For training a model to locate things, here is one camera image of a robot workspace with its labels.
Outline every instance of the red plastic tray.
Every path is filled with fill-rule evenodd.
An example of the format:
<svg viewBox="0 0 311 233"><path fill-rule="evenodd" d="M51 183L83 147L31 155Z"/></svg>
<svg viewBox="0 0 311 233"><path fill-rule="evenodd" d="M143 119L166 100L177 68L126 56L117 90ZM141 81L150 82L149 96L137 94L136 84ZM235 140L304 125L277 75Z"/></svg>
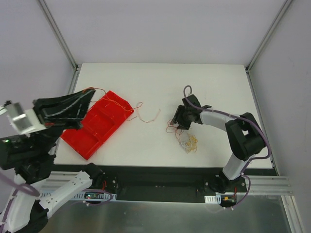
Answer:
<svg viewBox="0 0 311 233"><path fill-rule="evenodd" d="M128 111L107 99L116 101ZM127 101L108 91L89 109L81 122L82 129L66 130L61 137L88 160L133 112Z"/></svg>

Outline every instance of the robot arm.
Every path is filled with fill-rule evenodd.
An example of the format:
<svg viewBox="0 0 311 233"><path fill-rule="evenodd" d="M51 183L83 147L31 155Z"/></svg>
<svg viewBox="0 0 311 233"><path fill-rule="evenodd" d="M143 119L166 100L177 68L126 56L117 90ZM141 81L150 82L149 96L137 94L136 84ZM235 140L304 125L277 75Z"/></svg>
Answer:
<svg viewBox="0 0 311 233"><path fill-rule="evenodd" d="M50 176L54 158L49 151L65 129L80 129L94 89L68 96L34 100L34 107L23 111L19 103L7 101L0 106L0 115L8 118L19 135L0 139L0 167L14 168L14 183L20 190L41 188ZM77 176L51 195L39 198L34 193L13 189L6 208L0 215L0 233L39 232L48 219L76 193L89 188L100 188L103 172L88 164Z"/></svg>
<svg viewBox="0 0 311 233"><path fill-rule="evenodd" d="M226 166L223 168L219 177L209 182L209 187L219 193L225 193L226 188L233 182L237 182L241 174L244 172L252 159L264 147L266 147L264 140L259 132L248 122L235 117L226 116L220 113L210 111L203 111L211 106L205 105L201 107L195 95L190 95L187 99L195 106L201 108L197 109L191 106L188 101L183 98L183 104L179 105L171 124L178 124L178 129L188 130L192 122L198 124L211 125L220 130L227 132L232 155ZM240 115L252 121L258 126L254 116L251 113Z"/></svg>

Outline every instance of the purple cable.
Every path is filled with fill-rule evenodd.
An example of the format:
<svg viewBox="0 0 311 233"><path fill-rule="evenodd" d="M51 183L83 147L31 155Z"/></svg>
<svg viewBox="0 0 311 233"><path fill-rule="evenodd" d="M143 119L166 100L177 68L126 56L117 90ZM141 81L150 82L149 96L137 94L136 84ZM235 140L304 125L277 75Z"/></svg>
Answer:
<svg viewBox="0 0 311 233"><path fill-rule="evenodd" d="M31 185L25 184L25 183L17 184L14 181L12 181L11 179L7 178L2 172L0 172L0 180L5 182L9 186L17 189L18 191L26 193L26 194L28 194L30 196L34 196L34 197L39 197L40 196L40 192L38 190L36 190L34 187L32 187Z"/></svg>
<svg viewBox="0 0 311 233"><path fill-rule="evenodd" d="M219 110L212 110L212 109L205 109L205 108L200 108L198 106L195 106L193 103L190 102L190 100L188 100L187 96L186 96L186 89L187 88L190 88L190 94L192 94L192 87L190 85L187 85L185 86L184 88L184 97L186 99L186 101L188 102L188 104L190 104L192 107L196 108L196 109L199 109L199 110L202 110L202 111L207 111L207 112L215 112L215 113L219 113L219 114L222 114L222 115L225 115L227 117L232 117L232 118L235 118L235 119L238 119L238 120L243 120L247 123L249 123L250 125L252 125L257 131L258 133L260 134L260 136L262 137L264 143L266 144L267 146L267 149L268 149L268 155L267 156L264 156L264 157L254 157L254 158L251 158L248 160L248 162L245 164L245 166L243 167L243 169L241 170L241 173L243 173L245 171L245 169L247 168L247 166L249 165L249 163L253 160L256 160L256 159L267 159L271 156L271 146L269 144L269 141L268 139L266 138L266 136L264 135L264 133L262 132L262 130L252 121L248 120L248 119L245 119L243 117L240 117L240 116L236 116L236 115L232 115L232 114L229 114L229 113L226 113L226 112L222 112L222 111L219 111Z"/></svg>
<svg viewBox="0 0 311 233"><path fill-rule="evenodd" d="M245 195L242 197L242 199L239 200L239 202L236 203L234 206L239 205L247 197L247 195L249 194L249 191L251 190L251 179L248 176L246 176L246 175L242 175L242 177L244 177L244 178L246 178L248 180L248 188L247 188L247 191L246 191Z"/></svg>
<svg viewBox="0 0 311 233"><path fill-rule="evenodd" d="M6 221L6 219L7 219L7 217L8 217L8 214L9 214L9 211L10 211L10 208L11 208L11 205L12 205L13 200L14 200L14 198L15 198L14 196L16 196L17 192L18 192L18 190L15 189L14 192L13 192L13 194L12 194L13 198L11 198L11 199L9 200L9 203L8 203L8 205L6 206L5 211L4 211L4 213L3 213L2 222L5 222L5 221ZM0 226L0 233L3 233L3 229L4 229L4 223Z"/></svg>

